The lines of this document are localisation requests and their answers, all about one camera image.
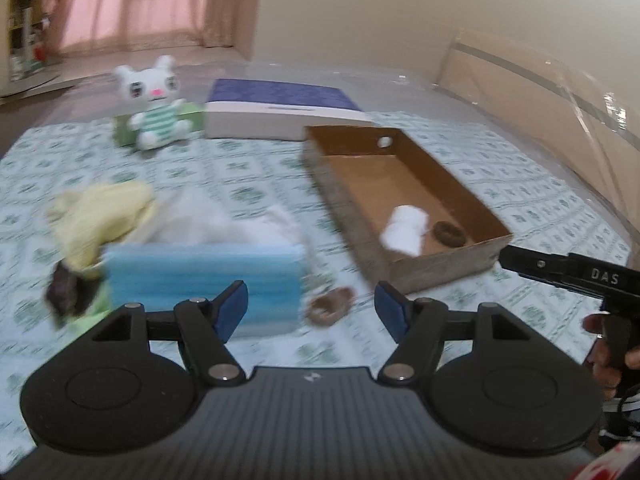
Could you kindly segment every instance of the white plush toy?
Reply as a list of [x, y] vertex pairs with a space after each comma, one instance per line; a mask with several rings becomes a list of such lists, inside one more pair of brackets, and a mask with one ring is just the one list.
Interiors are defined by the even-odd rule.
[[187, 139], [192, 129], [191, 121], [177, 119], [177, 112], [184, 99], [176, 99], [178, 78], [172, 68], [174, 58], [160, 56], [153, 68], [136, 72], [130, 66], [121, 65], [114, 70], [120, 78], [120, 92], [133, 102], [137, 110], [128, 126], [139, 130], [136, 145], [140, 150], [152, 150], [174, 140]]

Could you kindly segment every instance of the curtain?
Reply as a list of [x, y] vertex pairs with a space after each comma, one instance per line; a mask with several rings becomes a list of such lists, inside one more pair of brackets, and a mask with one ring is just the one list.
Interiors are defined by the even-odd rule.
[[231, 46], [238, 0], [56, 0], [54, 54]]

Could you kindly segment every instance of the plush toy ear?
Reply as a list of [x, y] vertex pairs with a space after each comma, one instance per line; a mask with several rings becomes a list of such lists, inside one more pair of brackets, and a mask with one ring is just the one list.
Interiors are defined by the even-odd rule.
[[174, 67], [175, 60], [171, 56], [160, 56], [156, 59], [156, 68], [164, 68], [171, 70]]
[[113, 75], [121, 80], [125, 80], [127, 76], [134, 73], [134, 70], [129, 65], [120, 65], [113, 70]]

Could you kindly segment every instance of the finger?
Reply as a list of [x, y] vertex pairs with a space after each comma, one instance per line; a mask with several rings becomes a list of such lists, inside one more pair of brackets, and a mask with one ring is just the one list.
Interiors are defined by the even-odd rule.
[[595, 345], [593, 345], [590, 354], [587, 356], [587, 361], [605, 367], [609, 364], [610, 358], [611, 352], [609, 351], [607, 343], [602, 339], [598, 339]]
[[582, 320], [582, 328], [592, 334], [602, 334], [602, 318], [605, 314], [591, 314]]
[[636, 346], [626, 353], [625, 365], [632, 370], [640, 370], [640, 346]]
[[603, 367], [598, 364], [593, 365], [593, 378], [603, 388], [615, 388], [620, 384], [620, 370]]
[[605, 400], [611, 400], [616, 396], [616, 389], [615, 388], [603, 388], [602, 389], [602, 395], [604, 396]]

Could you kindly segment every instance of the green patterned tablecloth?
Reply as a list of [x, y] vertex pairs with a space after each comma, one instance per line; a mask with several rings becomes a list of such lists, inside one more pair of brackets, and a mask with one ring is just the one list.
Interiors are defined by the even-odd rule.
[[[516, 244], [625, 263], [628, 246], [602, 218], [486, 126], [404, 113], [372, 116], [380, 124], [402, 128], [445, 164], [512, 229]], [[393, 341], [373, 310], [370, 286], [305, 174], [300, 143], [196, 139], [145, 156], [114, 147], [111, 131], [108, 120], [32, 129], [0, 162], [0, 470], [33, 447], [18, 408], [22, 382], [76, 336], [69, 328], [54, 326], [42, 301], [60, 257], [44, 209], [63, 189], [131, 179], [148, 181], [158, 191], [201, 186], [238, 218], [283, 204], [309, 232], [335, 283], [357, 290], [356, 307], [329, 329], [301, 325], [286, 336], [232, 339], [230, 350], [247, 370], [258, 364], [368, 365], [378, 370]], [[578, 361], [592, 341], [580, 320], [598, 307], [596, 300], [524, 280], [499, 267], [432, 289], [429, 296], [463, 310], [497, 301]], [[179, 360], [174, 344], [152, 348]], [[449, 344], [443, 359], [468, 348]]]

